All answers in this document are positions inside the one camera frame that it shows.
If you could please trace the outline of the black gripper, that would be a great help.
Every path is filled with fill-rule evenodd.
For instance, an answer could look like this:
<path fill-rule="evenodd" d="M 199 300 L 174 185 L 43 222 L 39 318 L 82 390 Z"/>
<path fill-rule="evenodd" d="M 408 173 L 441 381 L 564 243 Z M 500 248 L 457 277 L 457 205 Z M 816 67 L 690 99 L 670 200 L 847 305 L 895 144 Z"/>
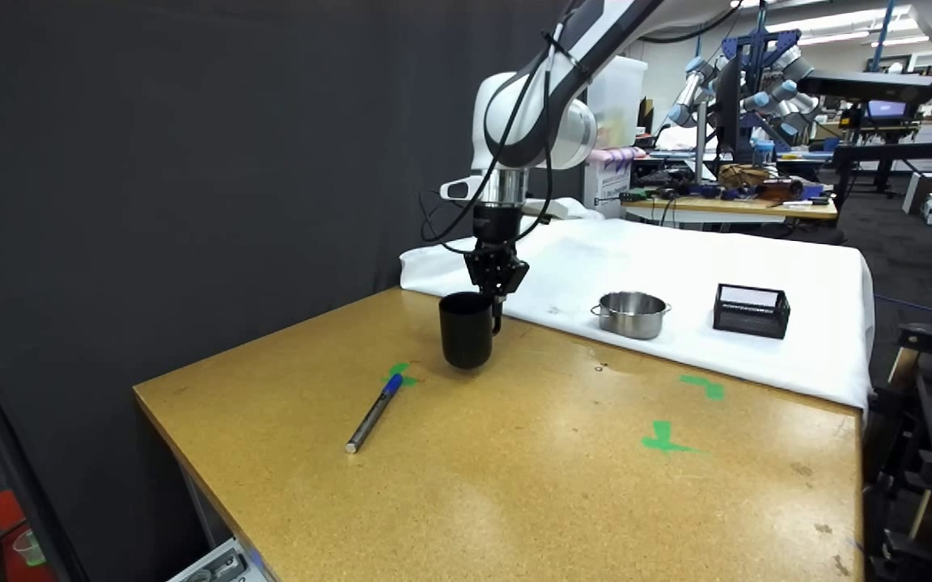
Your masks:
<path fill-rule="evenodd" d="M 518 207 L 478 207 L 474 214 L 475 246 L 466 251 L 466 267 L 482 295 L 491 295 L 489 284 L 500 284 L 500 300 L 512 296 L 527 271 L 514 248 L 518 225 Z"/>

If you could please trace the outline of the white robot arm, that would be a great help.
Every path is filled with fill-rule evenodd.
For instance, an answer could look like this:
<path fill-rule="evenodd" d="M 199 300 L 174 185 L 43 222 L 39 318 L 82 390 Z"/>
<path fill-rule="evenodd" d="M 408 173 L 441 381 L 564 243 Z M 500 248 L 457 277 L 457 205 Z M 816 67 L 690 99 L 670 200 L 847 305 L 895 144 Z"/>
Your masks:
<path fill-rule="evenodd" d="M 664 0 L 570 0 L 518 71 L 495 71 L 474 99 L 474 160 L 441 185 L 443 200 L 474 214 L 475 246 L 464 256 L 478 295 L 506 300 L 527 275 L 518 243 L 523 180 L 590 158 L 595 113 L 578 99 L 617 47 Z"/>

